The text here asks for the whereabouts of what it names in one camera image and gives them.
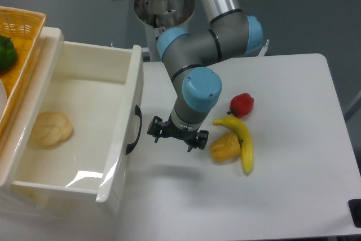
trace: green pepper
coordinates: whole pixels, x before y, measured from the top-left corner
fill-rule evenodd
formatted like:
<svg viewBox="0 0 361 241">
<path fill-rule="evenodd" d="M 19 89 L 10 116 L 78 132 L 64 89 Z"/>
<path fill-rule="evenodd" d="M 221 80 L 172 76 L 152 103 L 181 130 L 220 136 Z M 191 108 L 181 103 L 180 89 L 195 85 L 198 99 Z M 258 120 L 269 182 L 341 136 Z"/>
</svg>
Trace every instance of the green pepper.
<svg viewBox="0 0 361 241">
<path fill-rule="evenodd" d="M 11 67 L 17 61 L 17 53 L 11 38 L 0 35 L 0 71 Z"/>
</svg>

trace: white table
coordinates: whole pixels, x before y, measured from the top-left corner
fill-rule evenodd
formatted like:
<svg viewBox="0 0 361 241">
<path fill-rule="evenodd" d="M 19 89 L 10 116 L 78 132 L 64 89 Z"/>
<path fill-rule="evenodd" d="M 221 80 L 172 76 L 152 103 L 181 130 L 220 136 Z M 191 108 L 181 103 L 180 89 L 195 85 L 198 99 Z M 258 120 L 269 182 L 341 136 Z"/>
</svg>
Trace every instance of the white table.
<svg viewBox="0 0 361 241">
<path fill-rule="evenodd" d="M 162 63 L 144 64 L 143 129 L 131 154 L 122 207 L 106 217 L 74 203 L 64 220 L 0 214 L 1 240 L 246 240 L 361 234 L 347 201 L 361 179 L 327 62 L 321 55 L 231 59 L 211 67 L 223 82 L 202 125 L 205 150 L 147 135 L 154 115 L 167 119 L 175 93 Z M 240 160 L 214 165 L 209 146 L 226 129 L 212 119 L 248 92 L 245 120 L 254 169 Z"/>
</svg>

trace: toy fruit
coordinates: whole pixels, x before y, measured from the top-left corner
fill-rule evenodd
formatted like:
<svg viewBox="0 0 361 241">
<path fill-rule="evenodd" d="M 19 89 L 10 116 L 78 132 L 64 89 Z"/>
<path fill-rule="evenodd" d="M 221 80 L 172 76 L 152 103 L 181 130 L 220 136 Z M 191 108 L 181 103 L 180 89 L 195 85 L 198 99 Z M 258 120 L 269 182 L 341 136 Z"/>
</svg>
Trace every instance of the toy fruit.
<svg viewBox="0 0 361 241">
<path fill-rule="evenodd" d="M 233 114 L 237 118 L 244 117 L 253 109 L 254 99 L 249 93 L 242 93 L 234 97 L 230 104 L 230 111 L 227 114 Z"/>
<path fill-rule="evenodd" d="M 210 153 L 214 161 L 223 162 L 241 154 L 238 137 L 234 132 L 224 134 L 210 146 Z"/>
<path fill-rule="evenodd" d="M 17 60 L 17 53 L 11 39 L 0 35 L 0 71 L 11 67 Z"/>
<path fill-rule="evenodd" d="M 243 170 L 246 174 L 250 173 L 253 167 L 253 144 L 247 126 L 240 119 L 234 116 L 226 116 L 221 119 L 215 119 L 213 120 L 213 125 L 222 125 L 235 132 L 241 145 Z"/>
</svg>

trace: yellow fruit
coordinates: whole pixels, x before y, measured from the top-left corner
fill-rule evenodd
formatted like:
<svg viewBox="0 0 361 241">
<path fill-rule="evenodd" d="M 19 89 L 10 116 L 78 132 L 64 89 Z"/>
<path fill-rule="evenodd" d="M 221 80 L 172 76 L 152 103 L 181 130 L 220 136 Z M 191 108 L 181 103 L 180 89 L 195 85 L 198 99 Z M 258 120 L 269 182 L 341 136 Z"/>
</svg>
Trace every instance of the yellow fruit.
<svg viewBox="0 0 361 241">
<path fill-rule="evenodd" d="M 237 135 L 233 132 L 224 134 L 212 143 L 210 153 L 216 162 L 223 162 L 239 156 L 241 147 Z"/>
<path fill-rule="evenodd" d="M 242 167 L 246 174 L 250 173 L 253 167 L 253 144 L 252 137 L 247 126 L 234 116 L 226 116 L 213 120 L 213 125 L 222 125 L 232 130 L 238 137 L 241 145 Z"/>
</svg>

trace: white drawer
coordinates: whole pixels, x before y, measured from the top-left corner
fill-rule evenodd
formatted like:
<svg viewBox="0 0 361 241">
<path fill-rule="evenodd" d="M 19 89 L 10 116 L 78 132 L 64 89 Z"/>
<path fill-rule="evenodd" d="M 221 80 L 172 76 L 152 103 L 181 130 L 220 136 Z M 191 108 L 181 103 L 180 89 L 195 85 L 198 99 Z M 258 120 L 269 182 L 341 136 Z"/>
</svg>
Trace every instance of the white drawer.
<svg viewBox="0 0 361 241">
<path fill-rule="evenodd" d="M 11 188 L 30 198 L 90 199 L 115 214 L 126 177 L 126 149 L 140 130 L 142 90 L 139 46 L 63 42 L 39 112 L 67 113 L 73 133 L 51 147 L 23 138 L 27 142 L 10 176 Z"/>
</svg>

